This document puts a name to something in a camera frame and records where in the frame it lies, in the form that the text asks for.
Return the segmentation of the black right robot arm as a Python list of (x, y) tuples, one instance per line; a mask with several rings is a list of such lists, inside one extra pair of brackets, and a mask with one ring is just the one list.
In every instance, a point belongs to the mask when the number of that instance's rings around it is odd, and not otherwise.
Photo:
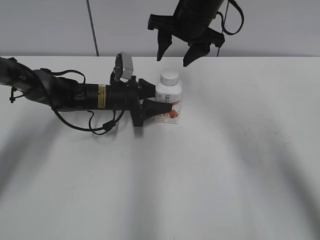
[(209, 25), (222, 3), (222, 0), (180, 0), (173, 15), (151, 14), (147, 29), (158, 30), (157, 60), (162, 59), (172, 44), (172, 37), (186, 42), (189, 46), (183, 57), (184, 67), (207, 56), (211, 45), (221, 47), (225, 42), (224, 35), (209, 28)]

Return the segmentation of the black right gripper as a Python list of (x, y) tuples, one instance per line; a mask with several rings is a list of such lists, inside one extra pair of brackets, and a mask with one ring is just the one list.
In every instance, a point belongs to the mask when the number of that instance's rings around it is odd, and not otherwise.
[(183, 58), (183, 67), (206, 56), (210, 52), (210, 44), (221, 47), (225, 43), (225, 36), (209, 28), (209, 24), (199, 15), (190, 12), (177, 15), (151, 14), (147, 29), (158, 30), (157, 61), (162, 59), (166, 50), (171, 46), (172, 37), (192, 45)]

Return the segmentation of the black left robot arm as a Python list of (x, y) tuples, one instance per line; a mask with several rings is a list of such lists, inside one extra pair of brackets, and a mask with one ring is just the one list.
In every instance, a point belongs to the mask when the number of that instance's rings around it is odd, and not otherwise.
[(66, 78), (68, 70), (53, 72), (47, 68), (32, 70), (15, 58), (0, 59), (0, 83), (20, 91), (21, 97), (48, 105), (58, 118), (60, 112), (129, 111), (133, 125), (169, 113), (172, 104), (157, 102), (156, 86), (133, 74), (132, 57), (124, 52), (115, 59), (109, 84), (90, 84)]

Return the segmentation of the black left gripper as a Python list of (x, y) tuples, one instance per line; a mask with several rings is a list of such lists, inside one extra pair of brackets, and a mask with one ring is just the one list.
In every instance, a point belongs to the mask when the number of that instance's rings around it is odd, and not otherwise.
[(172, 104), (150, 100), (156, 95), (156, 86), (133, 75), (127, 82), (116, 79), (116, 75), (110, 76), (107, 103), (112, 110), (120, 111), (115, 122), (118, 123), (125, 111), (129, 111), (134, 127), (142, 127), (145, 120), (157, 115), (169, 113)]

